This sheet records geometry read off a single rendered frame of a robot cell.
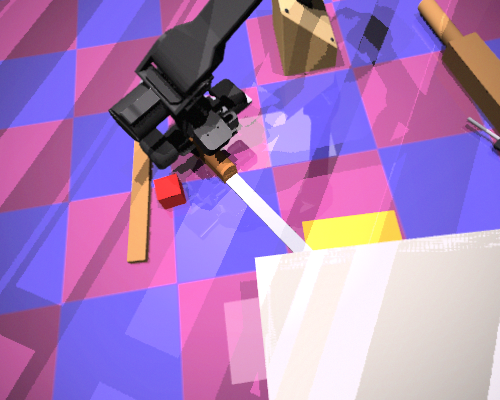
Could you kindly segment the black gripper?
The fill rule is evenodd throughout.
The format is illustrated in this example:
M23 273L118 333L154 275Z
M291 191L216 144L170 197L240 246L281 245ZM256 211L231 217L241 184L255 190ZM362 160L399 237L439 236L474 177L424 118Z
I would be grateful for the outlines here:
M186 156L188 153L192 153L200 157L196 146L183 135L182 124L183 121L185 122L185 117L190 113L194 116L200 112L203 109L202 104L204 102L209 100L215 113L219 110L223 112L222 108L226 107L228 110L233 110L236 115L248 106L246 94L230 79L222 79L208 91L211 96L216 98L213 99L210 95L207 97L203 95L189 111L184 108L178 116L175 116L173 111L170 110L170 115L176 124L164 135L155 128L139 142L141 150L160 170L165 170L176 162L179 154Z

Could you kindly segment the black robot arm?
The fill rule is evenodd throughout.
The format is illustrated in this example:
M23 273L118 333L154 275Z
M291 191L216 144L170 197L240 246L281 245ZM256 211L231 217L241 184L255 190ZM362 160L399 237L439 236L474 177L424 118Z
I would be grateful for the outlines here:
M139 143L170 110L175 116L189 111L212 87L226 43L262 1L209 0L193 21L163 33L134 70L143 82L108 110L114 121ZM185 117L182 133L212 156L238 133L238 116L233 110L215 113L209 100L202 108Z

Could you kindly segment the red cube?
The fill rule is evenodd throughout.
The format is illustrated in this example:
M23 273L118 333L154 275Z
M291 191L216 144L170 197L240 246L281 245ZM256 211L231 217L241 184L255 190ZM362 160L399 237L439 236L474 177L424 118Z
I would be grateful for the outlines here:
M177 174L154 180L154 183L158 201L165 210L187 203L183 185Z

